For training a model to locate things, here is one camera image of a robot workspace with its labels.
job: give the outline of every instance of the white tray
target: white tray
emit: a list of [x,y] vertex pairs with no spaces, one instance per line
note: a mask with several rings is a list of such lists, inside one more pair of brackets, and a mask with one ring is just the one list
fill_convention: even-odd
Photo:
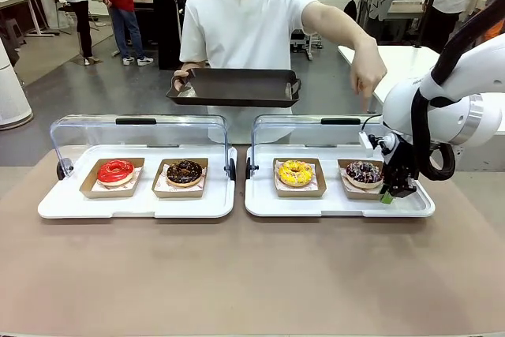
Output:
[[[286,199],[277,196],[274,185],[272,162],[274,158],[317,158],[324,172],[326,193],[319,199]],[[259,145],[256,162],[260,167],[251,179],[245,182],[245,208],[256,216],[263,217],[318,217],[318,216],[365,216],[365,217],[429,217],[435,211],[432,199],[418,182],[417,191],[393,204],[372,200],[349,200],[343,190],[337,168],[337,159],[367,159],[359,145],[339,145],[337,148],[314,148],[304,145]],[[376,150],[373,159],[383,160]]]
[[[237,151],[230,148],[237,162]],[[133,197],[88,199],[80,191],[83,180],[101,158],[143,157],[144,169]],[[152,192],[159,163],[165,158],[208,158],[204,195],[200,199],[159,199]],[[139,145],[98,145],[89,148],[74,163],[76,171],[59,181],[39,204],[45,219],[154,217],[218,218],[234,205],[235,182],[224,170],[224,151],[218,145],[186,145],[177,148],[147,148]]]

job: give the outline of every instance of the robotic arm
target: robotic arm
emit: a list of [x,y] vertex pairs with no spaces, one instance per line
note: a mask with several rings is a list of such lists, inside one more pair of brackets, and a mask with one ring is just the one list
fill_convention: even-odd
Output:
[[[464,147],[485,144],[502,122],[502,111],[482,92],[505,92],[505,35],[462,54],[478,36],[505,17],[495,0],[470,19],[446,45],[431,73],[397,84],[383,105],[391,133],[367,136],[384,157],[383,202],[415,192],[419,173],[433,181],[452,177]],[[439,150],[443,167],[430,157]]]

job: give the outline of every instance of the black bag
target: black bag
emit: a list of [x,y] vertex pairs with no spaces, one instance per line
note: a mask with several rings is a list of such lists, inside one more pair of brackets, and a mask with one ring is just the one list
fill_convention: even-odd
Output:
[[355,21],[357,18],[356,2],[354,0],[350,0],[350,2],[347,3],[346,8],[344,8],[344,12],[347,13],[350,18]]

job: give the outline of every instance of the black cable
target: black cable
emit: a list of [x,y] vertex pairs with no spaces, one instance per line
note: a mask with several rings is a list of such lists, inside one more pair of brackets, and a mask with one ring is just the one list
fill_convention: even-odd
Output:
[[437,169],[432,165],[431,156],[432,138],[428,127],[428,106],[427,100],[421,91],[417,90],[412,101],[411,120],[413,151],[419,171],[431,181],[446,181],[450,179],[456,171],[456,159],[452,147],[449,144],[441,144],[436,150],[442,154],[443,167]]
[[484,31],[498,24],[505,16],[505,0],[495,0],[486,9],[468,20],[449,40],[432,70],[432,78],[438,85],[451,75],[466,48]]
[[367,118],[365,120],[365,122],[363,123],[363,126],[361,127],[361,131],[363,132],[363,130],[365,130],[365,127],[366,127],[366,123],[369,122],[370,120],[372,120],[373,118],[378,118],[379,116],[382,116],[382,114],[374,114],[372,116],[370,116],[369,118]]

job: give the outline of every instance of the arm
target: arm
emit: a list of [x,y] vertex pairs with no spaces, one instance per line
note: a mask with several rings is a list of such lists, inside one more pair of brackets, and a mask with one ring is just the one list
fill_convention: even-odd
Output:
[[207,61],[204,34],[201,30],[198,13],[193,8],[191,0],[186,3],[179,59],[184,64],[180,70],[174,73],[174,84],[178,91],[183,86],[181,79],[188,76],[188,70],[203,69]]
[[312,2],[305,7],[301,21],[304,28],[318,32],[333,43],[355,50],[351,65],[353,90],[356,94],[363,92],[366,98],[371,97],[387,73],[376,41],[343,11],[319,2]]

